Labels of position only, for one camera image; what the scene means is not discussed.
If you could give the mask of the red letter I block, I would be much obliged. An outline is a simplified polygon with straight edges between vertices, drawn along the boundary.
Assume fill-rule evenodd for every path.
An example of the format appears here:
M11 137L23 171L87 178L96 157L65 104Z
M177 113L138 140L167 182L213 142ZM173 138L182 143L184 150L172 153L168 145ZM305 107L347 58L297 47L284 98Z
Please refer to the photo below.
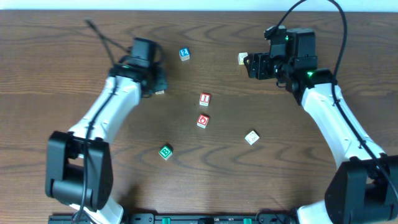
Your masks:
M200 95L200 106L208 106L210 103L211 95L208 93L202 93Z

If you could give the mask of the blue number 2 block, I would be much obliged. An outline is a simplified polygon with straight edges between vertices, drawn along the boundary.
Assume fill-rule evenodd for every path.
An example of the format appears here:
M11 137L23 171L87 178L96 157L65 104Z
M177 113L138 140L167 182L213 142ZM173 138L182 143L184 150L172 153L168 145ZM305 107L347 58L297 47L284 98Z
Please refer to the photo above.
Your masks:
M188 47L181 48L178 52L179 52L181 61L190 60L191 54L190 54L190 50Z

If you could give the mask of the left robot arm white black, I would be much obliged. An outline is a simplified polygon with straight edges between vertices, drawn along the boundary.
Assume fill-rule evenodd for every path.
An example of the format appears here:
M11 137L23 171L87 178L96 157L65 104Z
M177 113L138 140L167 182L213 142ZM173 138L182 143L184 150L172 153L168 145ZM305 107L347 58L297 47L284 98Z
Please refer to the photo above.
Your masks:
M104 88L77 124L53 132L47 142L45 193L76 210L72 223L129 223L129 214L111 197L110 145L143 97L165 90L162 47L135 38L127 55L112 60Z

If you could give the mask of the red letter A block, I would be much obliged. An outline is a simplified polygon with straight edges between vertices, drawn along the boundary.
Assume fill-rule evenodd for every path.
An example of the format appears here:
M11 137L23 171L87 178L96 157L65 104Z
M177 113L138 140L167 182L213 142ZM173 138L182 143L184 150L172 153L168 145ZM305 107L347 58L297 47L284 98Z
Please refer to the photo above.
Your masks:
M165 93L165 90L160 90L160 91L155 92L156 95L163 95L164 93Z

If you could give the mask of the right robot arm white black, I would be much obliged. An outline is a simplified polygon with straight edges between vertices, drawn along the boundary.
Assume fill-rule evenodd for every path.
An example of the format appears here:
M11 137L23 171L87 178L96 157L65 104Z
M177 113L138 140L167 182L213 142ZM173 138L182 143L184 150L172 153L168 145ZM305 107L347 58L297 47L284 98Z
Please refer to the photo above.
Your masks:
M337 171L322 201L299 207L296 223L372 223L397 218L397 157L387 155L361 127L332 72L318 68L315 33L272 26L268 52L243 60L250 78L276 79L314 120Z

